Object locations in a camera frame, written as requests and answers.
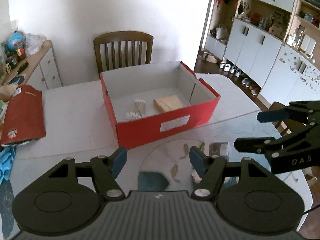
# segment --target wooden block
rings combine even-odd
[[[153,100],[153,103],[156,107],[156,109],[160,113],[165,113],[169,112],[172,110],[177,110],[179,108],[183,108],[184,105],[178,98],[178,96],[170,96],[170,97],[165,97],[165,98],[159,98]]]

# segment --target shoe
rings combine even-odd
[[[254,86],[253,89],[251,90],[251,94],[255,97],[259,94],[259,92],[260,92],[260,87],[258,87],[257,85]]]
[[[230,64],[225,64],[223,70],[229,72],[230,68],[231,68]]]
[[[222,61],[222,62],[220,63],[220,68],[224,68],[225,64],[226,64],[226,62],[225,62],[225,61]]]
[[[240,68],[237,68],[235,76],[240,77],[240,75],[241,75],[241,70],[240,70]]]
[[[230,68],[230,73],[231,73],[231,74],[234,74],[235,71],[236,71],[236,69],[237,69],[236,66],[232,66],[232,67]]]
[[[247,88],[250,87],[250,86],[252,86],[252,82],[251,81],[249,81],[248,83],[245,84],[245,87],[247,87]]]
[[[253,83],[253,82],[251,82],[251,84],[250,84],[250,86],[249,86],[249,89],[250,90],[254,90],[255,88],[256,88],[256,84],[255,83]]]
[[[241,81],[241,83],[242,83],[243,85],[247,84],[248,82],[250,82],[249,78],[244,78],[244,79]]]

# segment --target red bag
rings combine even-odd
[[[30,85],[19,86],[9,100],[1,145],[23,145],[45,136],[42,92]]]

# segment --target white label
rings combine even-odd
[[[160,132],[164,132],[185,125],[188,123],[189,118],[190,115],[186,115],[168,122],[163,122],[160,127]]]
[[[16,95],[18,95],[18,94],[20,94],[20,93],[21,93],[21,88],[17,88],[17,89],[15,90],[15,92],[13,93],[12,98],[14,98]]]

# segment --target plastic bag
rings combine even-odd
[[[223,40],[228,36],[227,28],[220,24],[219,27],[217,27],[217,35],[216,39]]]
[[[28,33],[25,35],[26,39],[26,54],[27,56],[33,55],[41,50],[42,43],[47,39],[42,35],[32,35]]]

